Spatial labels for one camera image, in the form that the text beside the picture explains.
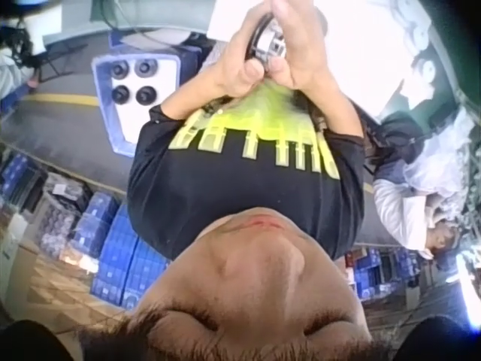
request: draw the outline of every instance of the white shirt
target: white shirt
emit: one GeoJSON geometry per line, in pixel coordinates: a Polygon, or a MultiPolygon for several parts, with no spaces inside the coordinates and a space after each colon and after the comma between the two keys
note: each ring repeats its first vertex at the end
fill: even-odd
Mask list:
{"type": "Polygon", "coordinates": [[[434,211],[426,208],[426,196],[412,196],[407,184],[383,179],[374,181],[373,188],[377,213],[389,234],[409,250],[428,251],[427,230],[434,228],[434,211]]]}

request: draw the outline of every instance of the metal part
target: metal part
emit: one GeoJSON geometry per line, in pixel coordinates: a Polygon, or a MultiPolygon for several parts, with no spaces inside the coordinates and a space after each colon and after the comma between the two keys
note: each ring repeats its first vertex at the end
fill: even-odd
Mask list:
{"type": "Polygon", "coordinates": [[[432,60],[420,59],[414,65],[414,70],[426,83],[432,83],[436,79],[436,65],[432,60]]]}
{"type": "Polygon", "coordinates": [[[157,60],[155,59],[138,60],[135,63],[135,74],[142,78],[152,77],[156,74],[157,68],[157,60]]]}
{"type": "Polygon", "coordinates": [[[137,91],[135,99],[140,105],[151,105],[157,99],[157,92],[151,86],[143,86],[137,91]]]}
{"type": "Polygon", "coordinates": [[[117,105],[124,105],[129,101],[130,91],[125,85],[119,85],[112,90],[112,100],[117,105]]]}
{"type": "Polygon", "coordinates": [[[110,68],[110,75],[113,79],[123,80],[129,75],[129,64],[123,60],[121,62],[113,62],[110,68]]]}
{"type": "Polygon", "coordinates": [[[246,58],[256,58],[267,68],[271,56],[286,56],[286,43],[279,23],[272,14],[267,14],[250,39],[246,58]]]}

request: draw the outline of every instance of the stacked blue boxes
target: stacked blue boxes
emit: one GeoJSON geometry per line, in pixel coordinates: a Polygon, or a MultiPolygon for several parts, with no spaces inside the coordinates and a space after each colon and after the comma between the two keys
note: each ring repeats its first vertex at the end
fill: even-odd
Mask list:
{"type": "Polygon", "coordinates": [[[98,258],[119,204],[111,195],[96,192],[80,218],[71,246],[98,258]]]}
{"type": "Polygon", "coordinates": [[[8,163],[2,172],[4,183],[2,185],[2,195],[5,201],[8,201],[19,183],[23,174],[28,167],[35,167],[35,165],[24,155],[17,154],[8,163]]]}
{"type": "Polygon", "coordinates": [[[354,263],[355,270],[364,270],[377,267],[381,264],[381,253],[376,248],[368,248],[368,254],[354,263]]]}
{"type": "Polygon", "coordinates": [[[140,240],[127,277],[122,306],[128,310],[133,309],[168,264],[168,259],[140,240]]]}
{"type": "Polygon", "coordinates": [[[398,274],[403,280],[408,280],[421,273],[417,252],[401,248],[396,251],[396,260],[398,261],[398,274]]]}
{"type": "Polygon", "coordinates": [[[377,293],[380,275],[377,268],[381,264],[381,254],[376,248],[368,248],[368,254],[354,263],[354,280],[360,299],[369,299],[377,293]]]}
{"type": "Polygon", "coordinates": [[[122,204],[105,239],[91,294],[114,305],[121,304],[137,243],[138,236],[132,229],[127,207],[122,204]]]}

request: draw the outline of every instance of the white paper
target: white paper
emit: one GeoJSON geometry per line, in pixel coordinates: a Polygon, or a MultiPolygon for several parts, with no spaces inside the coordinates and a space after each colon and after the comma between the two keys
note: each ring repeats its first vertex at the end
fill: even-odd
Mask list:
{"type": "Polygon", "coordinates": [[[66,190],[67,190],[67,185],[66,185],[66,184],[58,183],[58,184],[56,184],[56,185],[53,187],[52,193],[53,193],[54,195],[64,196],[66,190]]]}
{"type": "MultiPolygon", "coordinates": [[[[207,36],[229,41],[259,0],[217,0],[207,36]]],[[[389,8],[359,0],[315,0],[328,21],[329,68],[344,93],[379,115],[404,79],[413,56],[389,8]]]]}

